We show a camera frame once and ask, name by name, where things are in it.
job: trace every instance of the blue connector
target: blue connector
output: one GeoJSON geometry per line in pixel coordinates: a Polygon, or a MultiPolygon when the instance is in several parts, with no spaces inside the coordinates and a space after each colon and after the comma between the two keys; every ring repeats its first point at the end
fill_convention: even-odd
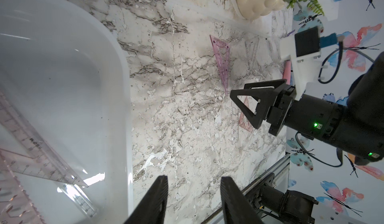
{"type": "Polygon", "coordinates": [[[332,33],[327,37],[320,37],[320,48],[328,47],[337,43],[336,33],[332,33]]]}

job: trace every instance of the white marble surface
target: white marble surface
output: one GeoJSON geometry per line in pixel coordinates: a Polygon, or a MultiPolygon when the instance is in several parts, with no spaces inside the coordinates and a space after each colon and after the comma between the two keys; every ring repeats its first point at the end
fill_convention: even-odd
{"type": "Polygon", "coordinates": [[[236,0],[167,0],[194,10],[200,14],[213,17],[263,37],[272,35],[272,14],[256,20],[245,19],[237,7],[236,0]]]}
{"type": "Polygon", "coordinates": [[[285,155],[285,129],[274,137],[266,122],[253,133],[236,125],[240,113],[223,91],[209,35],[230,43],[231,88],[279,79],[277,43],[291,31],[292,11],[273,13],[275,36],[260,39],[249,64],[245,40],[254,34],[165,0],[68,1],[108,27],[126,51],[135,204],[167,175],[165,223],[200,223],[221,206],[221,176],[244,188],[285,155]]]}

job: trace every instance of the sink basin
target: sink basin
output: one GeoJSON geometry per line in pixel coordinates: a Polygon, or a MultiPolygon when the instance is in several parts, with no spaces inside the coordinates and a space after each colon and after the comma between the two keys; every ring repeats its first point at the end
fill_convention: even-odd
{"type": "MultiPolygon", "coordinates": [[[[129,66],[117,40],[65,0],[0,0],[0,90],[82,178],[89,218],[58,183],[17,174],[47,223],[123,223],[133,211],[129,66]]],[[[2,126],[0,146],[25,154],[2,126]]]]}

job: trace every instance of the pink object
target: pink object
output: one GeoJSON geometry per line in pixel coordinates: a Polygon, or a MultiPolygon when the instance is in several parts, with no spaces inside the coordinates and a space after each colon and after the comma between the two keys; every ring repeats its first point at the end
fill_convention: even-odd
{"type": "Polygon", "coordinates": [[[287,84],[291,83],[291,61],[286,61],[285,62],[285,67],[284,67],[284,73],[283,73],[283,79],[287,80],[287,84]]]}
{"type": "MultiPolygon", "coordinates": [[[[246,105],[249,108],[248,97],[245,97],[244,105],[246,105]]],[[[253,126],[251,125],[251,123],[245,117],[243,112],[240,114],[239,126],[241,126],[242,128],[244,128],[245,130],[247,130],[249,132],[253,132],[253,129],[254,129],[253,126]]]]}
{"type": "Polygon", "coordinates": [[[221,78],[221,81],[223,82],[224,91],[227,94],[227,88],[228,88],[228,70],[229,70],[229,59],[230,59],[230,48],[228,43],[209,35],[211,38],[212,47],[214,49],[215,58],[217,62],[217,68],[218,72],[221,78]],[[223,61],[223,56],[220,52],[220,48],[225,50],[225,60],[223,61]]]}
{"type": "Polygon", "coordinates": [[[365,171],[366,173],[374,176],[375,178],[384,181],[384,174],[380,169],[373,166],[355,166],[356,168],[365,171]]]}

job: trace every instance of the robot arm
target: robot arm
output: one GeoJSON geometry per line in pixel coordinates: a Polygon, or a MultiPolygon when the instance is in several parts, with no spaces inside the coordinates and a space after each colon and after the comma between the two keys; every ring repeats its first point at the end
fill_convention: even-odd
{"type": "Polygon", "coordinates": [[[305,42],[319,43],[319,38],[311,37],[318,36],[317,28],[308,31],[295,35],[295,45],[285,44],[292,42],[291,36],[281,41],[282,55],[292,60],[295,87],[287,85],[284,79],[249,83],[243,90],[232,90],[231,99],[256,129],[266,120],[271,124],[272,135],[276,136],[283,125],[289,126],[307,138],[316,138],[357,156],[357,165],[381,160],[384,156],[384,52],[368,72],[352,84],[347,106],[327,102],[303,94],[306,83],[316,81],[321,68],[321,63],[313,59],[320,54],[320,44],[301,50],[305,42]],[[256,114],[238,99],[240,95],[259,101],[256,114]]]}

